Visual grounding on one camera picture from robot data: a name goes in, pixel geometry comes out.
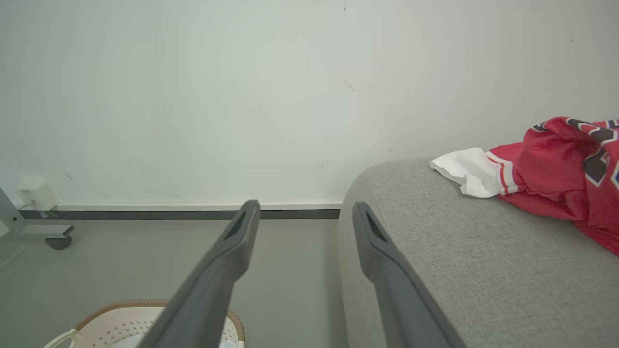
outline power plug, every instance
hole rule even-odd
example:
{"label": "power plug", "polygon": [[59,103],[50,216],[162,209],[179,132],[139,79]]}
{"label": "power plug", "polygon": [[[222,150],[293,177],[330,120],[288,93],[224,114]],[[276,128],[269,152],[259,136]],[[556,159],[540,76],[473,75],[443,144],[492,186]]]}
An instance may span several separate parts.
{"label": "power plug", "polygon": [[34,209],[38,211],[48,211],[60,203],[60,200],[51,189],[49,184],[39,178],[27,178],[17,188],[17,194],[24,201],[24,204],[34,203]]}

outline white fabric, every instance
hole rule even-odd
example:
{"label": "white fabric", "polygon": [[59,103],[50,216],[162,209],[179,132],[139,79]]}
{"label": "white fabric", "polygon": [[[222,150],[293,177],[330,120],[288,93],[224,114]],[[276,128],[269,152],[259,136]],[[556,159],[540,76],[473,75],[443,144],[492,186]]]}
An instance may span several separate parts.
{"label": "white fabric", "polygon": [[489,160],[479,147],[442,155],[430,161],[430,168],[460,184],[462,193],[469,196],[489,198],[504,190],[501,165]]}

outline red clothing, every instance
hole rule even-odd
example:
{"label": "red clothing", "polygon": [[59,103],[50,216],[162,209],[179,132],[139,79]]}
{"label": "red clothing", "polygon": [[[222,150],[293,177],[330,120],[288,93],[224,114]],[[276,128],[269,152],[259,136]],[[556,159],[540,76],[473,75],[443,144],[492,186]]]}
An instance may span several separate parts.
{"label": "red clothing", "polygon": [[496,147],[502,200],[538,215],[571,220],[619,256],[619,120],[557,117],[531,127],[523,142]]}

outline laundry basket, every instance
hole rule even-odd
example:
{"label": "laundry basket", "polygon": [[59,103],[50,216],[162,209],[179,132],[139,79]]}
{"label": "laundry basket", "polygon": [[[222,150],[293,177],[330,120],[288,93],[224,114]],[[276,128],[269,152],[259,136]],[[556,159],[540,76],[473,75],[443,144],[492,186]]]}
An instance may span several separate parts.
{"label": "laundry basket", "polygon": [[[71,340],[69,348],[107,348],[120,341],[127,342],[127,346],[136,346],[167,303],[168,300],[129,300],[113,303],[83,320],[75,329],[56,337],[45,348],[55,348],[68,339]],[[225,341],[232,341],[238,348],[245,346],[243,325],[233,311],[228,311],[223,326],[220,342]]]}

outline gray sofa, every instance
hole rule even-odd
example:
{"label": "gray sofa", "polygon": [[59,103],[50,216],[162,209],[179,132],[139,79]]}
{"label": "gray sofa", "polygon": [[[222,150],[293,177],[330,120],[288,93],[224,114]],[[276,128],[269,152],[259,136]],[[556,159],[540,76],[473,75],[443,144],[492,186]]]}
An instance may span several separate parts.
{"label": "gray sofa", "polygon": [[462,195],[430,160],[371,167],[346,195],[337,247],[350,347],[386,347],[355,201],[371,206],[467,346],[619,347],[617,256],[567,221]]}

